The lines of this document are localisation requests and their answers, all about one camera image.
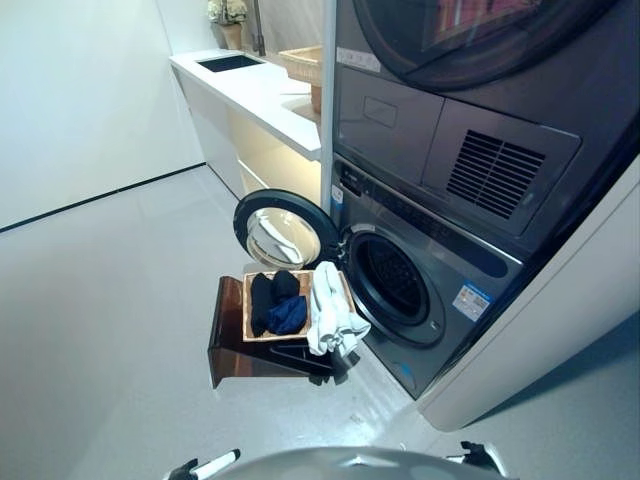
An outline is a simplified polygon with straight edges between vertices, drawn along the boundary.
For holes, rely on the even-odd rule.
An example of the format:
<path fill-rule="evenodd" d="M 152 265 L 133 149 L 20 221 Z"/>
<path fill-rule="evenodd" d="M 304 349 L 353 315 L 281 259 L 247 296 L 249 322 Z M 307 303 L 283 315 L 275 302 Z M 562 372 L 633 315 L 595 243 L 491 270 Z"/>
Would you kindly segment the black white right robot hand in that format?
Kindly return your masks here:
<path fill-rule="evenodd" d="M 492 444 L 463 440 L 460 442 L 460 447 L 463 450 L 462 453 L 447 455 L 445 459 L 457 464 L 477 467 L 484 471 L 497 474 L 502 478 L 509 476 L 504 463 Z"/>

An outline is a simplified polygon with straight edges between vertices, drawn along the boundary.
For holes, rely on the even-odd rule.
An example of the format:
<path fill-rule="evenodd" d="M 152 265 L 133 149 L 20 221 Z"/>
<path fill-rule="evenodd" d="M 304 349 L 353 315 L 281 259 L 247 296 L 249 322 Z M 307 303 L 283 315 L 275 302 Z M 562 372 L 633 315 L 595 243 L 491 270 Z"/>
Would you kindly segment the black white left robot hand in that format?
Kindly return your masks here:
<path fill-rule="evenodd" d="M 210 479 L 218 472 L 235 463 L 240 456 L 241 451 L 233 449 L 205 463 L 200 463 L 197 458 L 194 458 L 166 473 L 163 480 Z"/>

